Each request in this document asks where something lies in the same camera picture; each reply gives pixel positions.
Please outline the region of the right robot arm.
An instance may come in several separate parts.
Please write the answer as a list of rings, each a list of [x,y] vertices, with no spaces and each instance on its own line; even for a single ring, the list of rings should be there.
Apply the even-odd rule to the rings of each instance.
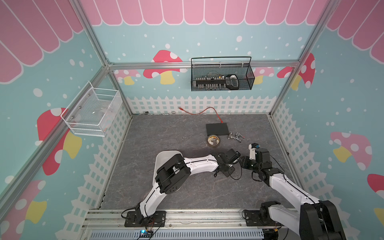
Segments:
[[[259,218],[266,225],[277,222],[294,232],[302,240],[345,240],[346,235],[336,206],[321,201],[305,192],[271,162],[257,161],[249,157],[239,159],[243,169],[258,174],[259,182],[279,192],[295,208],[294,211],[277,201],[265,202],[259,210]]]

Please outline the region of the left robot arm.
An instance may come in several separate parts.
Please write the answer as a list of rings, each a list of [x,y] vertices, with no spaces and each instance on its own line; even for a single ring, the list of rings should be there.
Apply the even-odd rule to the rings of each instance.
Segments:
[[[167,195],[177,192],[188,177],[200,173],[221,172],[226,177],[234,172],[233,165],[241,154],[230,149],[226,153],[210,154],[205,157],[186,158],[179,151],[162,151],[155,161],[153,187],[135,208],[138,221],[154,215]]]

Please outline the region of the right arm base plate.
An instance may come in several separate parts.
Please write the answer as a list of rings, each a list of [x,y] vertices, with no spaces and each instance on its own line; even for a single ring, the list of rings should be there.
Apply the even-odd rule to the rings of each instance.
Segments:
[[[281,228],[279,222],[272,220],[266,210],[243,210],[242,217],[247,227]]]

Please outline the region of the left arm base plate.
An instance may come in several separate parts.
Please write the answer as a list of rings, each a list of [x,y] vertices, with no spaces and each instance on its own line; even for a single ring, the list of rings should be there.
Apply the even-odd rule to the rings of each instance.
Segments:
[[[166,211],[156,211],[151,217],[143,217],[136,212],[127,212],[124,227],[164,227],[166,220]]]

